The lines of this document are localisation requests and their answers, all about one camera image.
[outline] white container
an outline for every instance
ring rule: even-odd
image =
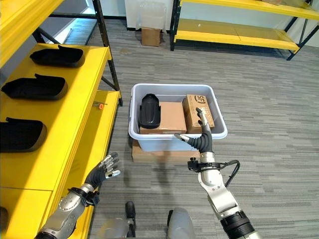
[[[138,115],[142,98],[146,94],[154,94],[159,101],[182,102],[187,94],[206,96],[215,127],[212,130],[213,139],[227,136],[225,121],[220,112],[213,89],[208,85],[185,84],[136,84],[132,88],[129,134],[138,140],[143,151],[186,151],[195,150],[187,143],[177,139],[173,134],[140,134]],[[198,138],[200,134],[186,134]]]

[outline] wall baseboard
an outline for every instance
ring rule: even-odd
[[[127,27],[126,30],[127,30],[127,31],[141,31],[142,29],[140,28],[140,29],[136,30],[134,27]]]
[[[103,16],[104,19],[126,20],[126,16]]]

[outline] robotic arm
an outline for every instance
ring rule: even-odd
[[[69,189],[68,195],[60,201],[35,239],[66,239],[72,235],[85,207],[98,204],[99,192],[96,189],[104,180],[120,174],[119,170],[115,170],[119,161],[117,156],[117,153],[107,155],[91,170],[80,188]]]
[[[201,137],[190,138],[186,135],[175,134],[177,138],[199,150],[200,161],[191,158],[191,161],[188,162],[189,170],[199,173],[198,181],[207,192],[208,201],[230,239],[261,239],[234,196],[227,189],[237,173],[240,163],[237,160],[227,163],[217,163],[215,161],[212,148],[213,141],[207,118],[199,108],[196,110],[200,117],[198,122],[202,127]],[[237,166],[226,185],[224,185],[219,170],[231,164],[237,164]]]

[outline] cardboard box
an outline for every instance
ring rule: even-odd
[[[190,158],[199,158],[198,151],[142,151],[139,142],[133,139],[132,158],[134,163],[181,163],[187,167]]]
[[[186,133],[186,123],[181,102],[160,102],[160,124],[157,128],[140,127],[140,134]]]
[[[201,133],[201,127],[198,123],[198,120],[200,118],[198,117],[196,111],[197,107],[205,112],[210,129],[213,129],[215,126],[206,97],[199,95],[187,95],[186,98],[183,100],[187,133]]]
[[[160,29],[142,27],[142,45],[159,46]]]

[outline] yellow shelving unit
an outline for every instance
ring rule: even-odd
[[[63,0],[1,0],[0,68]],[[40,120],[47,127],[43,145],[28,153],[0,154],[0,206],[8,211],[1,238],[34,238],[55,211],[67,188],[79,187],[105,156],[121,92],[115,72],[101,5],[93,2],[105,47],[75,46],[84,52],[79,68],[36,65],[30,54],[55,44],[37,44],[6,82],[34,74],[63,77],[67,94],[57,101],[11,99],[0,92],[0,120]],[[106,63],[116,91],[98,91]],[[93,101],[105,103],[102,110]],[[85,209],[72,238],[86,238],[93,208]]]
[[[282,0],[281,5],[274,5],[257,0],[180,0],[180,5],[184,2],[237,7],[319,20],[319,12],[313,10],[302,0]]]
[[[118,99],[118,91],[98,91],[96,93],[94,101],[107,105],[102,110],[90,107],[87,123],[62,188],[64,189],[63,196],[67,194],[68,188],[82,185],[91,169],[104,158],[112,132]],[[5,207],[10,215],[9,226],[6,232],[1,235],[6,239],[34,238],[47,220],[48,214],[56,209],[56,205],[50,203],[51,198],[54,197],[52,190],[1,187],[0,196],[1,206]],[[60,200],[61,195],[56,194],[55,197]],[[77,221],[76,230],[70,237],[71,239],[87,237],[92,213],[93,207],[85,209]]]
[[[294,18],[285,30],[179,19],[181,7],[186,2],[244,8],[289,15]],[[170,25],[170,50],[174,51],[177,40],[206,41],[292,50],[291,56],[287,59],[291,60],[300,48],[319,30],[319,26],[315,27],[305,39],[303,39],[303,32],[301,43],[295,44],[287,35],[287,31],[298,17],[319,20],[319,12],[312,9],[303,0],[282,0],[281,5],[274,5],[261,0],[174,0]]]
[[[63,195],[67,194],[68,188],[82,185],[91,169],[105,157],[111,137],[118,99],[118,91],[98,91],[96,93],[95,101],[107,105],[104,105],[102,110],[92,108],[90,111],[88,122],[83,131],[64,187]],[[82,216],[78,219],[76,229],[70,239],[84,239],[87,237],[93,209],[93,207],[85,209]]]
[[[0,188],[1,206],[6,208],[9,223],[1,229],[2,239],[33,239],[42,224],[51,191]]]
[[[1,0],[0,68],[63,0]]]
[[[299,50],[283,30],[192,19],[179,20],[177,39]]]

